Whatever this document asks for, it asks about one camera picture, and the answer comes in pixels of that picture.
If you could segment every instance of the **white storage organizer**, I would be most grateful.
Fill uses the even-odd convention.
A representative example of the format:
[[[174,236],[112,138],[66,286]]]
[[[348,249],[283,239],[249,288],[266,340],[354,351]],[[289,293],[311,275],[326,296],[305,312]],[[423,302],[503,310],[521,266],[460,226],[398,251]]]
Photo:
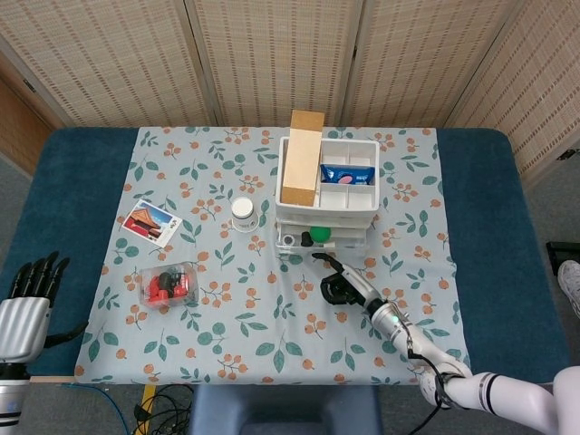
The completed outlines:
[[[329,227],[331,242],[336,249],[366,246],[366,229],[379,209],[379,143],[374,140],[322,139],[321,163],[341,166],[374,167],[374,177],[368,186],[318,183],[312,207],[282,203],[280,200],[284,177],[285,151],[288,137],[280,139],[279,166],[275,190],[275,212],[278,225],[278,247],[296,251],[300,235],[310,227]],[[293,235],[295,244],[285,245],[284,235]],[[327,250],[333,250],[333,244]],[[320,249],[324,246],[313,246]]]

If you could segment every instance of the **white cup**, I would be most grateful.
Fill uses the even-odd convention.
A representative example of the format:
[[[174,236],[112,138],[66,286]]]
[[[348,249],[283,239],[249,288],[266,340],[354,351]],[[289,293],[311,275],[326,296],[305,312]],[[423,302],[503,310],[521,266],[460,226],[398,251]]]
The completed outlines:
[[[254,204],[248,197],[232,201],[232,227],[240,233],[249,233],[257,228],[258,218]]]

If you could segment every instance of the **shoe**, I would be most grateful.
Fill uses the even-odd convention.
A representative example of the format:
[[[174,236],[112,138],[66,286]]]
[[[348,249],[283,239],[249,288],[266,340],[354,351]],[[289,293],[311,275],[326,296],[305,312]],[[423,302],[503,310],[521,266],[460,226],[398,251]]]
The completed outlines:
[[[566,260],[558,269],[558,283],[578,317],[580,317],[580,264]]]

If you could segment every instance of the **picture card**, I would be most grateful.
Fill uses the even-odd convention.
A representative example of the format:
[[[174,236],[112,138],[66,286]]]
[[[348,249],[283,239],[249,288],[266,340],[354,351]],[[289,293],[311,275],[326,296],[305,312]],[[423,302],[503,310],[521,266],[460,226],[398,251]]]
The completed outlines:
[[[158,247],[165,247],[180,224],[180,217],[139,200],[123,222],[123,228]]]

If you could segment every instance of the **floral tablecloth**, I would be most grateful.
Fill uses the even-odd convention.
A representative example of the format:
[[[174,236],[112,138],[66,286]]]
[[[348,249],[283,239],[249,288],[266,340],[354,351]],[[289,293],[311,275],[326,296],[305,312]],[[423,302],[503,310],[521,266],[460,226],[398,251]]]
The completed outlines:
[[[282,128],[142,128],[111,230],[79,382],[414,383],[416,372],[357,305],[329,305],[333,271],[275,247]],[[341,256],[441,349],[469,363],[450,257],[433,129],[326,129],[381,144],[381,207],[365,256]],[[253,199],[259,228],[231,226],[233,198]],[[138,199],[183,218],[164,248],[121,223]],[[190,261],[196,303],[139,304],[140,270]]]

